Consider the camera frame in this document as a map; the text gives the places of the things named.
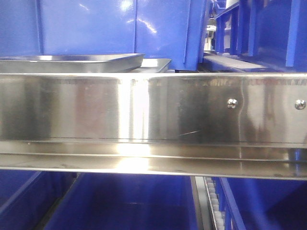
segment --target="blue crate divider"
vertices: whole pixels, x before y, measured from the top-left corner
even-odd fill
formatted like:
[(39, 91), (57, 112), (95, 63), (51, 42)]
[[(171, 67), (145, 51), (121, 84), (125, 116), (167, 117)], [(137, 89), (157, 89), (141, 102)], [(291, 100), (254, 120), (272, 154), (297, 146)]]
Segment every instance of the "blue crate divider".
[(202, 62), (210, 0), (0, 0), (0, 55), (145, 53)]
[(196, 230), (189, 177), (83, 173), (45, 230)]
[(307, 70), (307, 2), (240, 0), (217, 16), (216, 52), (284, 71)]
[(72, 181), (72, 173), (0, 170), (0, 229), (32, 230)]
[(305, 230), (305, 181), (213, 178), (225, 230)]

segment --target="blue plastic bin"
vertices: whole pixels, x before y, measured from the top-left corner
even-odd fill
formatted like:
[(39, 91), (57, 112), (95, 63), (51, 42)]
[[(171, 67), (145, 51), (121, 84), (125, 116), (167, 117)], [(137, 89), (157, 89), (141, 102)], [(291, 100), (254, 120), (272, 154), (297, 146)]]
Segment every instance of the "blue plastic bin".
[(82, 174), (45, 230), (196, 230), (189, 177)]
[(307, 71), (307, 1), (240, 0), (217, 16), (216, 52)]
[(1, 170), (0, 229), (32, 230), (72, 180), (72, 173)]
[(307, 182), (215, 178), (225, 230), (305, 230)]
[(0, 0), (0, 55), (145, 53), (202, 61), (210, 0)]

